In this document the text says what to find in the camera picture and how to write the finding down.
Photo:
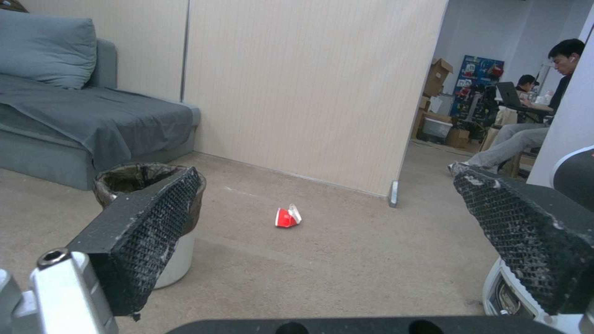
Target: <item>metal bracket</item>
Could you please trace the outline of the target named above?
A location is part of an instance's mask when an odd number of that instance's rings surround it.
[[[390,192],[388,193],[388,205],[390,207],[396,207],[398,203],[398,181],[392,181],[390,186]]]

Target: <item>sneaker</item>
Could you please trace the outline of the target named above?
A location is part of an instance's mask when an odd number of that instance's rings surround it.
[[[447,170],[450,171],[452,177],[456,177],[458,173],[467,170],[468,167],[470,167],[468,163],[456,161],[454,163],[447,165]]]

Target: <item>man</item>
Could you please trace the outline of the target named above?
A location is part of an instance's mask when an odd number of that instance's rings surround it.
[[[555,69],[564,76],[559,81],[557,90],[549,104],[549,107],[553,110],[553,115],[557,111],[557,108],[559,108],[561,98],[571,80],[573,71],[577,67],[577,63],[580,61],[583,51],[584,43],[581,40],[567,39],[555,45],[549,52],[549,59],[555,63]],[[530,102],[524,101],[524,104],[530,105]],[[475,154],[462,164],[477,166],[492,173],[497,173],[499,164],[502,162],[525,149],[542,146],[548,130],[548,125],[542,123],[504,125],[499,130],[499,133],[497,133],[488,150]],[[455,174],[455,171],[452,171],[453,165],[453,163],[448,165],[448,169],[452,174]]]
[[[523,93],[530,93],[530,91],[534,88],[534,86],[538,86],[539,83],[536,81],[536,78],[530,74],[524,74],[518,80],[518,85],[516,85],[516,90],[518,92]]]

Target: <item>crushed paper cup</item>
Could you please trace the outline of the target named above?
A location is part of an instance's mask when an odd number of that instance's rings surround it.
[[[289,210],[279,208],[276,212],[274,225],[276,227],[290,228],[301,223],[301,215],[294,204],[289,205]]]

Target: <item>black trash bag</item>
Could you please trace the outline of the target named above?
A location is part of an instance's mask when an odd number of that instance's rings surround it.
[[[189,167],[173,166],[157,162],[119,165],[98,174],[95,178],[93,192],[99,204],[105,209],[117,196],[144,189],[149,185],[155,184],[178,172],[186,171],[187,169]],[[182,235],[190,233],[200,217],[200,207],[202,206],[202,195],[206,187],[206,179],[200,173],[198,173],[198,176],[200,178],[200,186],[190,207],[190,221],[184,228]]]

